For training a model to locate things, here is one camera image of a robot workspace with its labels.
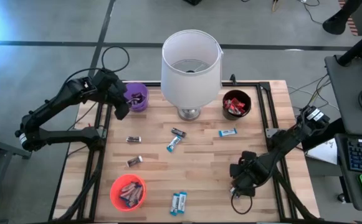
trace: gray floor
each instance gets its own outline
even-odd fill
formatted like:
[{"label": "gray floor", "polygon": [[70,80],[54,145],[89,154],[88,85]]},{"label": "gray floor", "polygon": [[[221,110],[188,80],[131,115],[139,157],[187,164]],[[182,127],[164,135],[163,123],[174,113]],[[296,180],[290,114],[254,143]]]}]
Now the gray floor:
[{"label": "gray floor", "polygon": [[[108,25],[106,42],[162,43],[182,29],[201,29],[221,44],[351,46],[360,37],[347,30],[335,36],[313,23],[298,1],[280,0],[271,13],[272,1],[203,0],[192,7],[181,0],[117,0]],[[109,0],[0,0],[0,40],[97,42]],[[311,8],[313,17],[324,21],[340,7],[337,0],[321,1]],[[159,80],[160,49],[128,49],[129,66],[119,72],[124,80]],[[53,97],[72,72],[87,68],[95,47],[32,47],[0,45],[0,141],[20,147],[14,131],[29,110]],[[324,57],[342,52],[296,50],[225,49],[224,77],[239,80],[286,80],[299,87],[326,74]],[[109,52],[105,64],[121,66],[124,55]],[[315,86],[304,88],[313,92]],[[331,86],[322,91],[331,104]],[[304,106],[307,93],[291,95],[294,106]],[[332,120],[340,117],[331,106],[323,108]],[[67,129],[77,107],[67,108],[44,125]],[[67,145],[46,146],[31,160],[15,158],[0,188],[0,218],[12,223],[44,222],[48,219]],[[340,184],[334,177],[312,179],[322,218],[362,221],[362,212],[335,201]]]}]

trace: silver lamp base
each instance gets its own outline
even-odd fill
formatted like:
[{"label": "silver lamp base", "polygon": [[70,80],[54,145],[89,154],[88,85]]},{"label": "silver lamp base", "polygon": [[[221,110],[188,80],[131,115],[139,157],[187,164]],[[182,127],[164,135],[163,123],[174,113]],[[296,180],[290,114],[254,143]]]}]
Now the silver lamp base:
[{"label": "silver lamp base", "polygon": [[183,119],[185,121],[194,121],[200,115],[200,108],[191,109],[191,110],[179,109],[178,108],[178,115],[179,115],[179,117],[181,119]]}]

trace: red bowl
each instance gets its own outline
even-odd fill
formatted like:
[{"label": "red bowl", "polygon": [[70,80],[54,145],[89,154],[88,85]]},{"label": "red bowl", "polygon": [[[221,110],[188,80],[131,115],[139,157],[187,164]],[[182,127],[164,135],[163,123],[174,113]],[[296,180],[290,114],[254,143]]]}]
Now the red bowl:
[{"label": "red bowl", "polygon": [[[131,182],[138,182],[140,185],[142,185],[143,191],[142,191],[142,199],[139,201],[139,203],[132,208],[128,208],[125,205],[124,200],[120,198],[120,195],[121,195],[121,189],[130,184]],[[125,174],[117,178],[117,180],[114,181],[112,188],[110,189],[110,200],[112,201],[112,204],[114,205],[115,208],[117,208],[122,212],[130,212],[137,209],[138,207],[141,206],[145,198],[146,198],[145,181],[134,174]]]}]

